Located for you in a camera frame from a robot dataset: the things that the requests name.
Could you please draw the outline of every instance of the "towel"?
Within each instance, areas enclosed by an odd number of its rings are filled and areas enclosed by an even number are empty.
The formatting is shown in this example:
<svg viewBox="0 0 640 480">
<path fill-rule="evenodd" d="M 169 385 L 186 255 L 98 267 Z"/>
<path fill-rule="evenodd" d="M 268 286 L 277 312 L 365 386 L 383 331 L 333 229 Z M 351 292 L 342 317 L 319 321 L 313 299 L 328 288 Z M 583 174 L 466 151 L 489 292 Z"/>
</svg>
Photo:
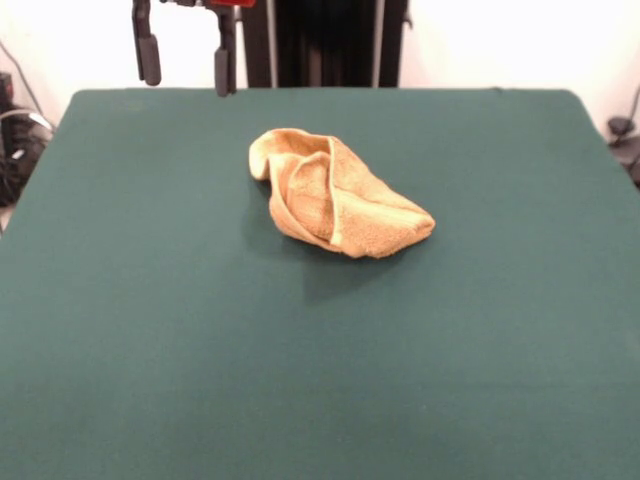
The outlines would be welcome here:
<svg viewBox="0 0 640 480">
<path fill-rule="evenodd" d="M 338 138 L 270 130 L 249 149 L 256 180 L 271 181 L 269 211 L 285 235 L 353 258 L 382 258 L 420 242 L 433 217 L 376 178 Z"/>
</svg>

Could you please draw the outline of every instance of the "towel fold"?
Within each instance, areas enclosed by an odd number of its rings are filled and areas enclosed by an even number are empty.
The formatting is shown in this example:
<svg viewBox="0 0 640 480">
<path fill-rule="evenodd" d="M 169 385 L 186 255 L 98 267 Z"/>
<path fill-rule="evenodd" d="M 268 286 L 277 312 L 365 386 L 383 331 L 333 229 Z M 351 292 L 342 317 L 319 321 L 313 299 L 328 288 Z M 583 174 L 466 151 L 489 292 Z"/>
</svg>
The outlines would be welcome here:
<svg viewBox="0 0 640 480">
<path fill-rule="evenodd" d="M 271 130 L 249 149 L 256 180 L 271 181 L 269 210 L 285 235 L 354 258 L 382 258 L 424 240 L 431 215 L 376 178 L 338 138 Z"/>
</svg>

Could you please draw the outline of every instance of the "green cloth surface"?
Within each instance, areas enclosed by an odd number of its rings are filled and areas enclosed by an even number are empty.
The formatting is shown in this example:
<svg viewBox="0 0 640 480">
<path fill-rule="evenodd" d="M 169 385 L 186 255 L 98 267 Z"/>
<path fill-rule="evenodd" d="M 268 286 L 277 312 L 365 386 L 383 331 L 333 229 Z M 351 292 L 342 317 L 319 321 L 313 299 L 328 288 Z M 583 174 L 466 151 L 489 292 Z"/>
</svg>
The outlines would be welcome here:
<svg viewBox="0 0 640 480">
<path fill-rule="evenodd" d="M 437 221 L 285 238 L 250 143 Z M 560 91 L 76 95 L 0 241 L 0 478 L 640 478 L 640 197 Z"/>
</svg>

